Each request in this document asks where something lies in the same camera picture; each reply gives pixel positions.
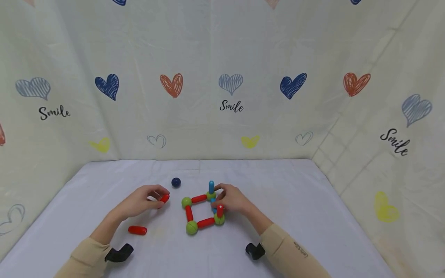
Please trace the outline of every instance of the dark blue ball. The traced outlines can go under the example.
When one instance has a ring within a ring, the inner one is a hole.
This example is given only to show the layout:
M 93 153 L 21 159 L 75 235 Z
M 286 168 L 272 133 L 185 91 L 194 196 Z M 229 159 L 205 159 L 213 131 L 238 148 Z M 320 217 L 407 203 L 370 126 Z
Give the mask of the dark blue ball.
M 176 177 L 176 178 L 174 178 L 173 180 L 171 180 L 171 185 L 172 185 L 174 188 L 178 188 L 178 187 L 181 186 L 181 180 L 180 180 L 178 177 Z

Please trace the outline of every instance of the red magnetic rod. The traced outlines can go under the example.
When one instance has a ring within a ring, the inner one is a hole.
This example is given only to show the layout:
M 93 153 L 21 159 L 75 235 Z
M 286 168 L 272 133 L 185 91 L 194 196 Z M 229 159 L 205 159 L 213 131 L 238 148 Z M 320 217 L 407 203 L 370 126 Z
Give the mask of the red magnetic rod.
M 199 203 L 199 202 L 202 202 L 202 201 L 205 201 L 205 200 L 207 200 L 207 195 L 199 195 L 199 196 L 196 196 L 196 197 L 193 197 L 192 198 L 192 203 L 194 203 L 194 204 L 196 204 L 196 203 Z
M 168 199 L 170 199 L 170 195 L 167 194 L 167 195 L 162 196 L 160 201 L 165 204 L 165 203 L 167 203 Z
M 198 222 L 198 229 L 202 229 L 215 224 L 215 219 L 213 217 L 201 220 Z
M 128 232 L 130 234 L 138 234 L 138 235 L 143 236 L 147 233 L 147 228 L 141 227 L 141 226 L 130 226 L 130 227 L 128 227 Z
M 186 215 L 187 215 L 187 222 L 190 222 L 193 220 L 192 208 L 189 205 L 186 206 Z
M 224 214 L 224 206 L 223 205 L 219 205 L 216 207 L 216 216 L 218 216 L 219 218 L 223 217 Z

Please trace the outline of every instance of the black stand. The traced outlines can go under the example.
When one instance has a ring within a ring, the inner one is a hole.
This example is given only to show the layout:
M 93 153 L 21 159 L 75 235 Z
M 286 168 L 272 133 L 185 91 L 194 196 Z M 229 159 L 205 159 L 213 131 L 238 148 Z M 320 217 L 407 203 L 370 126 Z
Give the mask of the black stand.
M 125 262 L 133 252 L 133 247 L 126 243 L 119 251 L 111 248 L 110 252 L 105 257 L 105 261 L 110 262 Z
M 255 246 L 253 243 L 249 243 L 246 246 L 246 253 L 250 255 L 252 260 L 256 261 L 261 258 L 266 253 L 266 251 L 264 251 L 264 248 L 261 246 L 260 243 L 258 243 L 257 246 Z

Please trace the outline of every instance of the toy square structure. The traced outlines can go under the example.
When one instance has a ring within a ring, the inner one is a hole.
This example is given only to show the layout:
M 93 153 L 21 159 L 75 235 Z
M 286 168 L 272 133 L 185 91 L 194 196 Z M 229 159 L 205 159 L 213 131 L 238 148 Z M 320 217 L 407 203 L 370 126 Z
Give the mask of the toy square structure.
M 184 197 L 181 201 L 182 208 L 186 210 L 186 216 L 187 216 L 187 225 L 186 225 L 186 232 L 188 234 L 196 234 L 198 232 L 198 229 L 203 229 L 205 227 L 211 226 L 213 224 L 216 225 L 222 225 L 224 224 L 225 217 L 224 217 L 224 206 L 219 205 L 217 208 L 212 208 L 213 217 L 201 220 L 196 222 L 193 219 L 193 213 L 192 213 L 192 205 L 198 204 L 203 201 L 210 201 L 210 203 L 213 203 L 216 198 L 216 192 L 214 191 L 214 182 L 209 182 L 209 191 L 206 194 L 199 195 L 193 198 L 190 197 Z

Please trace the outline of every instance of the green ball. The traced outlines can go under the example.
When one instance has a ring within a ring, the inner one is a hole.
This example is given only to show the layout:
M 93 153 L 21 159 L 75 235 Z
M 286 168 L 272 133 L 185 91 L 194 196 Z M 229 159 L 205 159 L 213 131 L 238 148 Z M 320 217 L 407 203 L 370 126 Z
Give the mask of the green ball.
M 212 198 L 216 198 L 216 192 L 215 191 L 213 192 L 213 194 L 210 194 L 207 191 L 206 195 L 207 195 L 207 201 L 210 201 Z
M 198 224 L 196 221 L 189 221 L 186 226 L 186 231 L 188 234 L 196 234 L 198 231 Z
M 183 209 L 185 209 L 186 206 L 188 206 L 188 205 L 191 206 L 192 205 L 192 199 L 190 199 L 189 197 L 182 198 L 181 205 L 182 205 Z
M 224 224 L 224 221 L 226 220 L 226 217 L 224 216 L 224 214 L 222 215 L 221 218 L 219 218 L 216 214 L 213 216 L 213 218 L 215 219 L 215 224 L 216 225 L 222 225 Z

